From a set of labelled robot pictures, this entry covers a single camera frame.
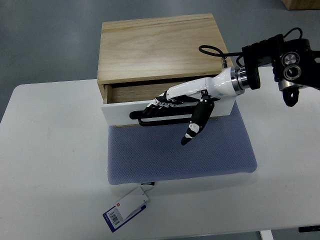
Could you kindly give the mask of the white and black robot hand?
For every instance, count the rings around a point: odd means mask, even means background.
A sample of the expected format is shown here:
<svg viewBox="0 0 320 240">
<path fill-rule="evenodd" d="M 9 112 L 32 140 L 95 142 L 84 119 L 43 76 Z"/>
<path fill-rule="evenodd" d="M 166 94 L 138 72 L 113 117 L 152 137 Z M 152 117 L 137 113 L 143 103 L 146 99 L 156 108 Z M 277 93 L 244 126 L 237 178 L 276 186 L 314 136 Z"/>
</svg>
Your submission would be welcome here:
<svg viewBox="0 0 320 240">
<path fill-rule="evenodd" d="M 203 77 L 170 87 L 154 98 L 143 114 L 154 118 L 166 110 L 196 103 L 186 133 L 181 139 L 181 145 L 184 146 L 204 129 L 216 101 L 241 95 L 249 87 L 244 68 L 227 67 L 215 77 Z"/>
</svg>

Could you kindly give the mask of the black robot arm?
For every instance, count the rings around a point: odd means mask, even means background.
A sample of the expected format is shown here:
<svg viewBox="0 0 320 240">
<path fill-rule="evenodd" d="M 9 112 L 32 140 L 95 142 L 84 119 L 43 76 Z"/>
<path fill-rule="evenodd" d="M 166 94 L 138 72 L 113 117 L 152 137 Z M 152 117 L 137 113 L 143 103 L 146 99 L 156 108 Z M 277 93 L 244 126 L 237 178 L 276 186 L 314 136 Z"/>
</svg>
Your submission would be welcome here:
<svg viewBox="0 0 320 240">
<path fill-rule="evenodd" d="M 300 88 L 320 89 L 320 52 L 311 50 L 305 38 L 285 41 L 282 34 L 242 48 L 248 86 L 261 87 L 258 68 L 270 64 L 274 81 L 278 83 L 283 100 L 293 107 L 299 100 Z"/>
</svg>

